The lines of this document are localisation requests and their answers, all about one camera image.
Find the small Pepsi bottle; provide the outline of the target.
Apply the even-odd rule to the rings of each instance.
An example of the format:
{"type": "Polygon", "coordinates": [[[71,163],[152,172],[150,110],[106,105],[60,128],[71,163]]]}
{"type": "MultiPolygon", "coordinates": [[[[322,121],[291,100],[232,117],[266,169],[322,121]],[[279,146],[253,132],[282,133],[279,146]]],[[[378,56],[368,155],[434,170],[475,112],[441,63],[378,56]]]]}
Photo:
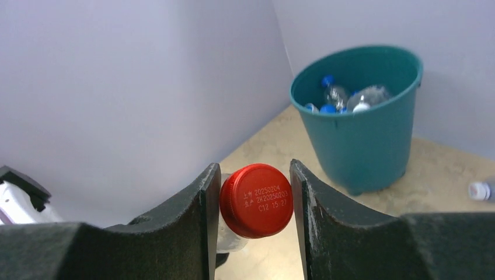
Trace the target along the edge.
{"type": "Polygon", "coordinates": [[[324,104],[320,107],[314,105],[313,103],[308,103],[304,105],[304,108],[307,109],[312,114],[336,114],[337,109],[332,104],[324,104]]]}
{"type": "Polygon", "coordinates": [[[321,85],[324,87],[323,97],[325,105],[332,105],[338,113],[344,112],[349,97],[347,90],[335,84],[333,75],[324,76],[321,85]]]}

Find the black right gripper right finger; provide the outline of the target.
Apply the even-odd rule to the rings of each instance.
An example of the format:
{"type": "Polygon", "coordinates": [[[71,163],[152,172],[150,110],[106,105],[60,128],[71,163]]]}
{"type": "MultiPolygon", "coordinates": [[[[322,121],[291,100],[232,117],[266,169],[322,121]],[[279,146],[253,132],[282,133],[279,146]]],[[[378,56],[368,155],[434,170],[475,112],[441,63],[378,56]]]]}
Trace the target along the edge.
{"type": "Polygon", "coordinates": [[[493,279],[494,213],[394,217],[318,179],[301,161],[290,181],[305,279],[493,279]]]}

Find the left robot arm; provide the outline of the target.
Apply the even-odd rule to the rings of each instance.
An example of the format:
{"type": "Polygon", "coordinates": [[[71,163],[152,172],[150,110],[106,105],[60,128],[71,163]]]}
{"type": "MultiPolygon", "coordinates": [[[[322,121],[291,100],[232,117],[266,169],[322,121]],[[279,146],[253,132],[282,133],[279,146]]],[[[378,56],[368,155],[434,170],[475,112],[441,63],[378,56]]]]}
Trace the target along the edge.
{"type": "Polygon", "coordinates": [[[29,176],[6,165],[1,167],[1,225],[62,222],[50,198],[51,194],[29,176]]]}

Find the white-label clear bottle white cap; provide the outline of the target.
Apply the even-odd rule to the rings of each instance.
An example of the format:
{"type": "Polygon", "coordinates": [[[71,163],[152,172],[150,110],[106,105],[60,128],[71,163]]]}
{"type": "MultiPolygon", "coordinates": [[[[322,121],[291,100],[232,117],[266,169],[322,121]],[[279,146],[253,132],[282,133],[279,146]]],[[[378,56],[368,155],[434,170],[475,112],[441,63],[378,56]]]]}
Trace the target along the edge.
{"type": "Polygon", "coordinates": [[[351,95],[347,101],[346,112],[356,113],[379,105],[392,97],[384,85],[371,85],[351,95]]]}

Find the red-cap clear bottle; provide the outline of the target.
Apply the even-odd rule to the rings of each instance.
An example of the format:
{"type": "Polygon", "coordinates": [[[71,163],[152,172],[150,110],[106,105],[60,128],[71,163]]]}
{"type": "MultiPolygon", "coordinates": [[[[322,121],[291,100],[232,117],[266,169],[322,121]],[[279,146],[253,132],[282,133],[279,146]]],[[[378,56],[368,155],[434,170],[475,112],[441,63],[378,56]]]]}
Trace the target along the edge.
{"type": "Polygon", "coordinates": [[[217,253],[233,253],[249,240],[280,233],[293,212],[291,184],[275,167],[254,163],[222,173],[217,253]]]}

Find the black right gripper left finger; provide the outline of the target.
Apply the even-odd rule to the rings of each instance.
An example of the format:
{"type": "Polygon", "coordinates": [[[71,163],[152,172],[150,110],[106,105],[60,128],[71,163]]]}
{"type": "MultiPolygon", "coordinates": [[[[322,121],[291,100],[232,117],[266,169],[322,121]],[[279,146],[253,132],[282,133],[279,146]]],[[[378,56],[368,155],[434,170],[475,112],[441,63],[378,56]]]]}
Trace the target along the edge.
{"type": "Polygon", "coordinates": [[[213,279],[221,169],[126,225],[1,225],[2,279],[213,279]]]}

